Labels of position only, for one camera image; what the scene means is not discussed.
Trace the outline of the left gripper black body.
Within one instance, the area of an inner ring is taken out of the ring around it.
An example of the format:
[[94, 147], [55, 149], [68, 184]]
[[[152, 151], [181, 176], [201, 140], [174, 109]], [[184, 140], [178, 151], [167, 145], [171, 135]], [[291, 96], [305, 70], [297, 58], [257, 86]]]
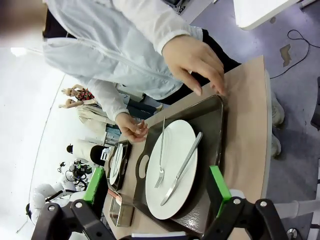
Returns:
[[89, 175], [93, 172], [90, 165], [84, 164], [82, 161], [75, 161], [71, 165], [71, 172], [74, 179], [82, 179], [84, 175]]

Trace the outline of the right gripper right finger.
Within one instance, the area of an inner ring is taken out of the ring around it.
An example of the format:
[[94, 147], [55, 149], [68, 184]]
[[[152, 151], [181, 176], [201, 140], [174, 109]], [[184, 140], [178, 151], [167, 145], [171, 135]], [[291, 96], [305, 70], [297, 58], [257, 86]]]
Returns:
[[208, 169], [206, 191], [215, 219], [203, 234], [205, 240], [227, 240], [234, 229], [243, 229], [251, 240], [286, 240], [287, 232], [269, 199], [255, 203], [232, 196], [218, 166]]

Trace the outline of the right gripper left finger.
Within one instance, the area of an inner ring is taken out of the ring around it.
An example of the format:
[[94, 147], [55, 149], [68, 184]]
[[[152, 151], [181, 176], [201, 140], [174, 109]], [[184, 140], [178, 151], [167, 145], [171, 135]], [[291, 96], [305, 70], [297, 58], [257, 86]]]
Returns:
[[112, 232], [101, 221], [108, 190], [105, 170], [98, 167], [82, 198], [63, 207], [54, 202], [43, 206], [31, 238], [68, 240], [76, 232], [83, 233], [89, 240], [114, 240]]

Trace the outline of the person's right hand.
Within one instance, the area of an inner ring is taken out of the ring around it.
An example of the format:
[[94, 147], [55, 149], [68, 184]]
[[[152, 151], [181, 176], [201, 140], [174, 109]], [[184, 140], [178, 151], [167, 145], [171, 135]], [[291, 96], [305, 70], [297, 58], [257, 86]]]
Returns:
[[122, 112], [119, 113], [115, 122], [118, 125], [122, 134], [132, 143], [139, 143], [146, 140], [146, 135], [149, 131], [148, 125], [142, 120], [137, 123], [131, 115]]

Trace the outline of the person's left hand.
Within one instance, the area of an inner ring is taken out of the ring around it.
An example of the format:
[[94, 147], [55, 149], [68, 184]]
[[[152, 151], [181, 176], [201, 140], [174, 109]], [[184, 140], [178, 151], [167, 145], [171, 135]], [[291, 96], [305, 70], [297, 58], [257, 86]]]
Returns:
[[179, 35], [164, 45], [162, 56], [172, 75], [198, 96], [202, 95], [202, 87], [191, 73], [208, 79], [210, 87], [219, 94], [226, 93], [224, 65], [208, 44], [189, 35]]

